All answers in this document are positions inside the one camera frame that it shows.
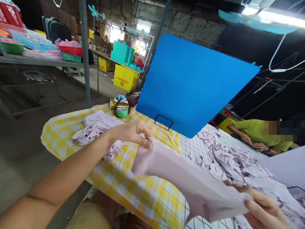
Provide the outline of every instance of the blue basket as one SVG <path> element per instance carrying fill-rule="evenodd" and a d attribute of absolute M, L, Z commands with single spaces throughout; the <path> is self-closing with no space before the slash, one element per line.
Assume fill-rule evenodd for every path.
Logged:
<path fill-rule="evenodd" d="M 66 60 L 66 61 L 72 61 L 72 62 L 76 62 L 76 63 L 81 63 L 82 62 L 82 57 L 75 56 L 75 55 L 68 54 L 68 53 L 64 53 L 64 52 L 61 52 L 61 55 L 63 56 L 63 59 Z"/>
<path fill-rule="evenodd" d="M 40 51 L 58 50 L 59 48 L 45 37 L 31 33 L 21 33 L 15 30 L 10 30 L 10 33 L 14 40 L 24 44 L 29 49 L 38 49 Z"/>

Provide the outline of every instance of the pink fabric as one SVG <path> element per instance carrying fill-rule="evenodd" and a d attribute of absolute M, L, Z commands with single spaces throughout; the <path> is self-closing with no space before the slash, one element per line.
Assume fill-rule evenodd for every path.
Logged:
<path fill-rule="evenodd" d="M 225 186 L 221 180 L 163 143 L 151 137 L 148 139 L 152 149 L 138 147 L 132 172 L 134 175 L 157 176 L 175 185 L 190 207 L 185 225 L 195 216 L 213 222 L 248 212 L 244 201 L 251 199 L 249 195 Z"/>

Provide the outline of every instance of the stool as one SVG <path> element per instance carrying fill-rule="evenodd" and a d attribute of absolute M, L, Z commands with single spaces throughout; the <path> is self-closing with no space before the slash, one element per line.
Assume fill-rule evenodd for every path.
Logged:
<path fill-rule="evenodd" d="M 56 83 L 56 76 L 54 76 L 52 74 L 48 74 L 48 73 L 43 73 L 43 72 L 40 72 L 37 70 L 24 71 L 23 75 L 27 78 L 27 80 L 34 81 L 34 85 L 38 91 L 39 96 L 36 95 L 36 93 L 34 92 L 34 89 L 33 89 L 33 92 L 34 92 L 34 96 L 36 97 L 36 101 L 38 101 L 38 103 L 39 103 L 39 100 L 42 98 L 53 97 L 53 96 L 56 96 L 58 101 L 60 101 L 60 99 L 63 99 L 64 101 L 66 101 L 66 99 L 59 94 L 59 90 L 58 90 L 57 83 Z M 39 87 L 38 87 L 39 84 L 37 84 L 37 81 L 40 81 L 43 83 L 46 83 L 46 82 L 53 83 L 56 95 L 42 95 L 39 90 Z"/>

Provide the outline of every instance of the window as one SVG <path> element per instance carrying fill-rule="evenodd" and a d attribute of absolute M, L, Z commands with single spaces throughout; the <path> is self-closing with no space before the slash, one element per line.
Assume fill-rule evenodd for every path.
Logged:
<path fill-rule="evenodd" d="M 138 49 L 138 53 L 139 55 L 145 56 L 146 55 L 146 46 L 145 43 L 143 41 L 136 41 L 136 45 L 139 47 Z"/>
<path fill-rule="evenodd" d="M 117 41 L 118 39 L 124 40 L 125 33 L 122 32 L 116 25 L 110 26 L 110 42 Z"/>
<path fill-rule="evenodd" d="M 153 25 L 148 22 L 138 20 L 137 30 L 141 31 L 142 29 L 144 29 L 144 32 L 149 34 L 150 30 L 152 29 L 152 26 Z"/>

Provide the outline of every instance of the roll of tape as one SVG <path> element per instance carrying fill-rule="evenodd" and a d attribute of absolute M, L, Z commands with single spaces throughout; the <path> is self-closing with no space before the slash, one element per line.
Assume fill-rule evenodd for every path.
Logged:
<path fill-rule="evenodd" d="M 127 117 L 127 115 L 128 115 L 128 108 L 117 108 L 117 115 L 120 118 Z"/>

